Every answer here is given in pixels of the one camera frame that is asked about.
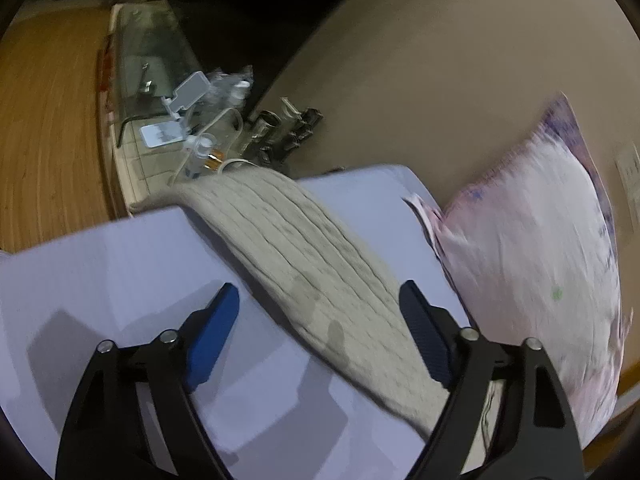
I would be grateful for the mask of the beige knitted garment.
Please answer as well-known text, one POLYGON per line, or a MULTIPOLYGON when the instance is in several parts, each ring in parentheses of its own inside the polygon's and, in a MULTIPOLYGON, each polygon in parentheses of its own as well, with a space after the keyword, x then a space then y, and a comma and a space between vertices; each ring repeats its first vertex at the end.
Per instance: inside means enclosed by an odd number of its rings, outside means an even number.
POLYGON ((195 397, 235 477, 408 474, 447 393, 400 312, 401 283, 470 320, 413 211, 429 201, 401 167, 297 182, 245 166, 131 206, 186 208, 252 292, 195 397))

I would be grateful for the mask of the lavender bed sheet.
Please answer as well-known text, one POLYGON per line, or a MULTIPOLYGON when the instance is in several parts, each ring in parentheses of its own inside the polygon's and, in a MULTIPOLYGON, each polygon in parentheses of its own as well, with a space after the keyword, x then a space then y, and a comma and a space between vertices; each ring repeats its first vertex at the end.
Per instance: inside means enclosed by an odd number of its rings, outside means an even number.
POLYGON ((2 259, 1 407, 43 471, 53 474, 96 345, 144 344, 181 325, 224 283, 239 289, 240 312, 193 401, 235 478, 404 478, 421 437, 292 338, 224 243, 179 208, 2 259))

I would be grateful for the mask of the pink floral pillow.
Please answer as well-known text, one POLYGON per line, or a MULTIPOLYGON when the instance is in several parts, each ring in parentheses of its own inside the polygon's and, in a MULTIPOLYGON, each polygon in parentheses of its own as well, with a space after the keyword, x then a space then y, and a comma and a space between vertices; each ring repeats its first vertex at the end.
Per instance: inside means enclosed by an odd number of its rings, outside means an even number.
POLYGON ((590 443, 614 412, 631 317, 611 202, 567 97, 444 209, 410 204, 480 331, 541 341, 590 443))

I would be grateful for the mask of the small clear bottle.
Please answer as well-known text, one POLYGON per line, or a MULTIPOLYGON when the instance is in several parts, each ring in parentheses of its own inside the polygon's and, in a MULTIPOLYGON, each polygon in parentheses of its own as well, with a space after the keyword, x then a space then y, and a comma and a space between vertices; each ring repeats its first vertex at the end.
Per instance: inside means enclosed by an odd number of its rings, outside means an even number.
POLYGON ((224 161, 224 154, 216 148, 216 140, 209 134, 195 139, 189 148, 189 156, 183 166, 188 179, 198 178, 205 170, 217 170, 224 161))

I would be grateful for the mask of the white smartphone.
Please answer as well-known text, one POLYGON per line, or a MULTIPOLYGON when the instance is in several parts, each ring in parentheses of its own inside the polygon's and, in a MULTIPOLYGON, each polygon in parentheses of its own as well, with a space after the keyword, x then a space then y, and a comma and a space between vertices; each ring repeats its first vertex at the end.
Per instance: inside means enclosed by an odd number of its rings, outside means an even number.
POLYGON ((184 139, 183 126, 174 120, 145 125, 140 129, 140 134, 147 148, 160 148, 184 139))

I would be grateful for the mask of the glass top bedside table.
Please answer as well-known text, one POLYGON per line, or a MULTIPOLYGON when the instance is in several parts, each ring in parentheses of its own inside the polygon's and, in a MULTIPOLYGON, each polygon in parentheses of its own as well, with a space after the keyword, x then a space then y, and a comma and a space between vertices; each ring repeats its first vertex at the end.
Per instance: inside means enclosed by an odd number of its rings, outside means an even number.
POLYGON ((175 120, 160 98, 171 96, 197 70, 201 65, 166 2, 113 6, 98 54, 96 111, 103 180, 116 217, 128 216, 131 204, 186 180, 182 170, 189 148, 203 134, 215 138, 222 164, 238 154, 253 71, 207 74, 209 92, 175 120), (171 120, 183 126, 183 141, 147 148, 140 129, 171 120))

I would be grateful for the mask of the dark cosmetic bottles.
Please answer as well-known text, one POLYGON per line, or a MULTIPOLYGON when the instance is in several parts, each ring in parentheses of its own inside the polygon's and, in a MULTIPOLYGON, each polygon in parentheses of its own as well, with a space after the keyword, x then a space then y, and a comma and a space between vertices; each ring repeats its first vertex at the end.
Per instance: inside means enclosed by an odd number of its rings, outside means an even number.
POLYGON ((288 156, 314 135, 324 118, 320 110, 300 110, 286 96, 279 113, 261 110, 250 128, 250 143, 243 155, 259 166, 282 167, 288 156))

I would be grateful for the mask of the white phone stand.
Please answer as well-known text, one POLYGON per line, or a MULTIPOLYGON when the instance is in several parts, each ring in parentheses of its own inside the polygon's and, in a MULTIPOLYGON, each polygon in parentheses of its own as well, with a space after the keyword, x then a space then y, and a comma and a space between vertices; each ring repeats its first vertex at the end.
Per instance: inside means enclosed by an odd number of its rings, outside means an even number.
POLYGON ((197 70, 186 78, 171 93, 171 96, 162 96, 160 102, 166 112, 175 120, 180 118, 180 112, 186 112, 209 92, 210 83, 201 70, 197 70))

